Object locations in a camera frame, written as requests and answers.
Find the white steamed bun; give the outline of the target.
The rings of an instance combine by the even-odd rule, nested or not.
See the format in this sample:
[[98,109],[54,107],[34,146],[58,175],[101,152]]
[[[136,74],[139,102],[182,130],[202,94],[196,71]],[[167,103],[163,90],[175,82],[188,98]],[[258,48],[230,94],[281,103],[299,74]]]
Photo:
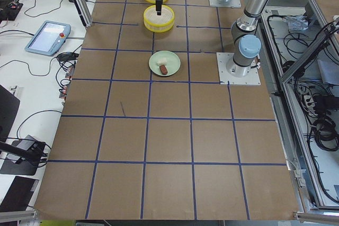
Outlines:
[[167,58],[158,59],[156,63],[157,63],[158,66],[166,65],[167,64]]

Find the red-brown bun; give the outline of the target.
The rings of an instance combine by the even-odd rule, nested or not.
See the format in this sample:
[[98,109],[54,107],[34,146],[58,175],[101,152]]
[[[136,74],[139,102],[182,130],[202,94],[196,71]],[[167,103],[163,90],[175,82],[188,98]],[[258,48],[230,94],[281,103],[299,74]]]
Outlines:
[[167,70],[165,65],[160,65],[159,69],[160,69],[160,73],[162,75],[167,75],[168,74],[168,70]]

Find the light green plate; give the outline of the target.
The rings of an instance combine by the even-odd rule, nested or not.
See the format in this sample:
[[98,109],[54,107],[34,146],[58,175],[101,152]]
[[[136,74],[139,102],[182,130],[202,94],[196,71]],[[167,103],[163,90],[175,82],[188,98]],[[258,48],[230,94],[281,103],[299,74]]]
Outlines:
[[171,51],[158,51],[151,55],[148,65],[155,75],[167,77],[179,70],[181,60]]

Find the blue teach pendant tablet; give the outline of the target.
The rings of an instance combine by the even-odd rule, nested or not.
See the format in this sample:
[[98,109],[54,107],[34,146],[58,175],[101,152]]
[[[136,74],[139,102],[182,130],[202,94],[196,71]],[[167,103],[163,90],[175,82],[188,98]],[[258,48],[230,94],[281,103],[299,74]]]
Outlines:
[[24,50],[30,53],[53,56],[65,43],[71,28],[70,24],[44,21]]

